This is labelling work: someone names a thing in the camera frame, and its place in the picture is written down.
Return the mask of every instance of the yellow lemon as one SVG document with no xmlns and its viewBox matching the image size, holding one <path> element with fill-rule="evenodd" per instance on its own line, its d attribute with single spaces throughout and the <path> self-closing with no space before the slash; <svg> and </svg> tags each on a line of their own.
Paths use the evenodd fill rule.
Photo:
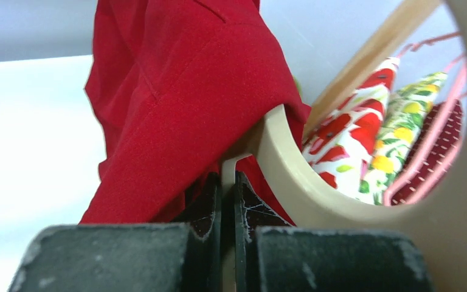
<svg viewBox="0 0 467 292">
<path fill-rule="evenodd" d="M 374 169 L 382 170 L 385 173 L 393 173 L 393 162 L 391 159 L 379 155 L 373 158 L 372 166 Z"/>
<path fill-rule="evenodd" d="M 397 137 L 398 139 L 402 139 L 404 141 L 407 141 L 408 143 L 411 143 L 412 139 L 413 139 L 412 131 L 410 129 L 404 128 L 404 127 L 396 129 L 393 132 L 393 135 L 395 135 L 395 137 Z"/>
<path fill-rule="evenodd" d="M 425 90 L 428 90 L 430 92 L 440 92 L 440 87 L 434 84 L 429 84 L 425 86 Z"/>
<path fill-rule="evenodd" d="M 383 146 L 384 146 L 384 141 L 382 140 L 377 140 L 377 142 L 375 143 L 376 150 L 382 149 Z"/>
<path fill-rule="evenodd" d="M 421 105 L 417 102 L 410 102 L 404 108 L 406 114 L 416 114 L 421 111 Z"/>
</svg>

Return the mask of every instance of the red poppy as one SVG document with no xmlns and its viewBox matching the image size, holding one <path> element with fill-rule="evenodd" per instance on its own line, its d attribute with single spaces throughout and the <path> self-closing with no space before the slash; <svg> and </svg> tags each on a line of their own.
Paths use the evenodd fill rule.
<svg viewBox="0 0 467 292">
<path fill-rule="evenodd" d="M 374 113 L 368 113 L 358 119 L 355 125 L 359 128 L 350 131 L 353 139 L 356 139 L 366 149 L 368 154 L 373 153 L 375 146 L 375 136 L 380 128 L 381 121 Z"/>
<path fill-rule="evenodd" d="M 321 159 L 318 160 L 316 164 L 327 161 L 334 162 L 347 157 L 350 157 L 350 155 L 348 155 L 348 153 L 345 151 L 345 148 L 341 145 L 337 145 L 332 149 L 328 150 L 325 153 L 325 155 L 323 155 L 323 157 L 321 157 Z"/>
<path fill-rule="evenodd" d="M 382 106 L 382 103 L 379 102 L 376 99 L 368 99 L 362 102 L 360 105 L 356 106 L 353 111 L 355 112 L 361 112 L 363 110 L 366 110 L 367 108 L 371 108 L 373 110 L 378 111 L 381 114 L 384 114 L 384 107 Z"/>
<path fill-rule="evenodd" d="M 349 114 L 342 114 L 328 125 L 319 128 L 316 133 L 316 141 L 314 141 L 309 153 L 312 155 L 317 154 L 325 144 L 329 143 L 337 134 L 344 130 L 350 121 L 351 117 Z"/>
<path fill-rule="evenodd" d="M 359 86 L 359 89 L 370 88 L 379 84 L 384 84 L 385 87 L 391 90 L 394 79 L 395 72 L 389 68 L 384 68 L 374 72 L 361 86 Z"/>
<path fill-rule="evenodd" d="M 319 174 L 319 176 L 331 187 L 337 189 L 336 177 L 330 172 L 322 172 Z"/>
</svg>

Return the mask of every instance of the red fabric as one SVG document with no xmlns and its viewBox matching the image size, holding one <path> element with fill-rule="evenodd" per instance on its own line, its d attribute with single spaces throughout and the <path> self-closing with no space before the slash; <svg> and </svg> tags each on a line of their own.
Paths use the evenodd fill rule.
<svg viewBox="0 0 467 292">
<path fill-rule="evenodd" d="M 86 92 L 106 160 L 81 223 L 169 221 L 183 191 L 285 104 L 297 144 L 307 116 L 277 40 L 253 0 L 99 0 Z M 252 158 L 255 191 L 276 203 Z"/>
<path fill-rule="evenodd" d="M 431 128 L 431 124 L 436 118 L 441 106 L 436 105 L 432 108 L 432 111 L 426 116 L 425 122 L 423 124 L 423 128 L 421 129 L 421 133 L 418 136 L 418 139 L 414 143 L 409 155 L 406 159 L 406 163 L 404 164 L 404 169 L 409 165 L 411 159 L 414 157 L 414 154 L 418 150 L 418 147 L 421 144 L 421 141 L 425 137 L 425 135 L 429 132 Z M 448 117 L 448 120 L 443 127 L 443 131 L 441 131 L 438 139 L 436 140 L 435 145 L 432 147 L 431 152 L 425 159 L 425 162 L 418 169 L 418 173 L 410 180 L 410 183 L 403 186 L 399 191 L 394 194 L 393 199 L 391 200 L 392 205 L 401 204 L 404 200 L 407 200 L 408 197 L 411 196 L 414 191 L 423 183 L 423 181 L 429 177 L 432 173 L 432 168 L 435 167 L 439 161 L 442 161 L 444 157 L 447 155 L 448 151 L 452 148 L 452 146 L 461 138 L 461 127 L 462 127 L 462 117 L 463 117 L 463 108 L 459 101 L 456 102 L 454 105 L 454 109 L 452 113 Z M 441 177 L 438 178 L 438 181 L 435 186 L 443 179 L 445 176 L 446 171 L 442 174 Z"/>
</svg>

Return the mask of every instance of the white surface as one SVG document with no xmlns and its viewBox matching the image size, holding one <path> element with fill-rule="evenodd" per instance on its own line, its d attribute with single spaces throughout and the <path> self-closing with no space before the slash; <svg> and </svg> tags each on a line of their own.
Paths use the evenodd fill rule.
<svg viewBox="0 0 467 292">
<path fill-rule="evenodd" d="M 83 91 L 91 62 L 0 63 L 0 292 L 35 234 L 77 223 L 99 183 L 102 131 Z"/>
</svg>

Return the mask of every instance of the red polka dot fabric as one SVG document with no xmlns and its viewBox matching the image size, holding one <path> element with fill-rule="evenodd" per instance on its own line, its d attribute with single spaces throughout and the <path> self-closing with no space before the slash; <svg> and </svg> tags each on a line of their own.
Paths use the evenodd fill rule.
<svg viewBox="0 0 467 292">
<path fill-rule="evenodd" d="M 409 165 L 410 160 L 414 157 L 416 151 L 418 150 L 418 147 L 421 144 L 421 141 L 429 132 L 431 125 L 442 106 L 442 103 L 434 106 L 432 108 L 432 111 L 425 118 L 423 128 L 421 129 L 421 133 L 417 141 L 411 148 L 411 151 L 406 159 L 404 169 Z M 414 178 L 408 181 L 408 183 L 404 187 L 402 187 L 393 195 L 393 198 L 391 200 L 392 205 L 402 204 L 405 201 L 407 201 L 408 197 L 410 197 L 411 194 L 413 194 L 417 190 L 417 188 L 426 180 L 426 178 L 433 173 L 433 168 L 438 163 L 443 161 L 450 148 L 461 137 L 462 117 L 463 109 L 460 101 L 457 101 L 454 105 L 454 108 L 452 109 L 452 113 L 448 117 L 445 127 L 443 128 L 443 130 L 440 133 L 440 136 L 438 137 L 438 140 L 432 147 L 429 156 L 423 162 L 422 167 L 416 170 L 416 175 L 414 176 Z M 437 186 L 437 184 L 445 176 L 445 173 L 447 171 L 448 169 L 445 169 L 443 174 L 438 178 L 438 181 L 436 182 L 436 185 L 434 185 L 434 187 Z"/>
</svg>

